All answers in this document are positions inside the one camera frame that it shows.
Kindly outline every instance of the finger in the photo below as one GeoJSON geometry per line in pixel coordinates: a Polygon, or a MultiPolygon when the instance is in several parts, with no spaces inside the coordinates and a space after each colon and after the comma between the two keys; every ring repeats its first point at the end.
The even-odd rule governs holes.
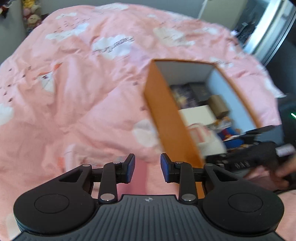
{"type": "Polygon", "coordinates": [[[250,180],[253,179],[257,176],[259,176],[260,174],[264,173],[266,171],[266,168],[264,168],[263,166],[259,166],[259,167],[255,167],[253,169],[251,169],[248,174],[246,174],[244,176],[245,179],[250,180]]]}
{"type": "Polygon", "coordinates": [[[293,172],[296,172],[296,156],[281,165],[276,170],[276,176],[285,177],[293,172]]]}
{"type": "Polygon", "coordinates": [[[278,189],[285,190],[289,187],[288,181],[276,176],[273,172],[270,172],[270,179],[278,189]]]}

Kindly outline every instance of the ribbed plate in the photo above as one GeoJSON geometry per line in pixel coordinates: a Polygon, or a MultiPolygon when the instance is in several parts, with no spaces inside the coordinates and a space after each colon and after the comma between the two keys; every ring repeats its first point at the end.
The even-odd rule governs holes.
{"type": "Polygon", "coordinates": [[[276,233],[236,237],[212,227],[195,206],[175,196],[124,195],[119,203],[103,205],[85,226],[71,233],[41,237],[26,232],[15,241],[280,241],[276,233]]]}

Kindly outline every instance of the circular knob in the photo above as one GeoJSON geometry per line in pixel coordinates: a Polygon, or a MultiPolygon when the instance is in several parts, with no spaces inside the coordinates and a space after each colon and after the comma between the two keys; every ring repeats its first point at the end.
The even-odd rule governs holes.
{"type": "Polygon", "coordinates": [[[47,194],[35,201],[35,208],[42,213],[59,213],[69,206],[69,199],[60,194],[47,194]]]}
{"type": "Polygon", "coordinates": [[[217,183],[204,198],[202,210],[220,229],[249,236],[274,231],[284,205],[273,192],[238,180],[217,183]]]}

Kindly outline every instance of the skin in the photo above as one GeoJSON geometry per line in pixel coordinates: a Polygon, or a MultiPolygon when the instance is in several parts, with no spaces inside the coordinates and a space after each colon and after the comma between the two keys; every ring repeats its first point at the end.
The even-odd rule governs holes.
{"type": "Polygon", "coordinates": [[[256,183],[256,181],[259,181],[262,187],[265,187],[269,190],[285,190],[289,186],[289,182],[284,180],[283,177],[296,172],[296,155],[291,158],[289,161],[285,162],[283,165],[281,165],[276,171],[271,171],[266,169],[263,166],[257,167],[250,171],[244,178],[247,180],[252,180],[253,182],[256,183]],[[263,177],[266,177],[266,173],[269,173],[269,178],[268,180],[266,178],[263,179],[256,179],[258,175],[263,175],[263,177]],[[266,181],[272,181],[273,184],[267,185],[266,181]]]}
{"type": "Polygon", "coordinates": [[[289,183],[283,177],[293,172],[296,172],[296,156],[281,165],[275,172],[270,172],[270,178],[278,188],[286,189],[289,183]]]}

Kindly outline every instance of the white object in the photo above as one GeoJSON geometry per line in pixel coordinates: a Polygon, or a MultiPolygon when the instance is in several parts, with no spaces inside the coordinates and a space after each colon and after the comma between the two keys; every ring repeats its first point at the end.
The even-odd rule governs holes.
{"type": "Polygon", "coordinates": [[[82,32],[84,32],[86,30],[88,25],[89,25],[89,23],[83,23],[83,24],[79,24],[73,30],[64,31],[61,33],[51,33],[51,34],[46,35],[45,39],[49,39],[49,40],[56,39],[57,41],[62,41],[63,39],[66,39],[72,35],[78,36],[79,34],[81,34],[82,32]]]}
{"type": "Polygon", "coordinates": [[[9,122],[13,116],[13,108],[7,104],[0,103],[0,126],[9,122]]]}
{"type": "Polygon", "coordinates": [[[133,42],[132,36],[125,36],[124,34],[109,38],[103,37],[93,43],[92,51],[112,60],[118,56],[128,55],[133,42]]]}
{"type": "Polygon", "coordinates": [[[74,17],[76,16],[76,12],[71,12],[71,13],[62,13],[61,15],[57,16],[56,19],[64,18],[64,17],[74,17]]]}
{"type": "Polygon", "coordinates": [[[187,129],[197,147],[201,148],[211,141],[210,131],[201,123],[190,125],[187,129]]]}
{"type": "Polygon", "coordinates": [[[279,157],[295,154],[296,150],[292,144],[286,144],[276,148],[276,154],[279,157]]]}
{"type": "Polygon", "coordinates": [[[157,131],[148,119],[144,119],[136,123],[133,127],[132,133],[137,142],[144,147],[154,147],[159,144],[157,131]]]}
{"type": "Polygon", "coordinates": [[[226,153],[226,147],[222,140],[214,133],[210,131],[211,137],[206,145],[199,146],[199,151],[203,157],[226,153]]]}
{"type": "Polygon", "coordinates": [[[122,3],[110,3],[110,4],[103,5],[103,6],[97,6],[96,9],[121,11],[124,9],[128,9],[128,5],[122,4],[122,3]]]}
{"type": "Polygon", "coordinates": [[[205,126],[213,124],[217,119],[208,105],[179,110],[186,126],[201,123],[205,126]]]}
{"type": "Polygon", "coordinates": [[[153,29],[153,32],[162,44],[169,47],[191,46],[195,44],[194,41],[187,41],[185,34],[174,28],[157,27],[153,29]]]}

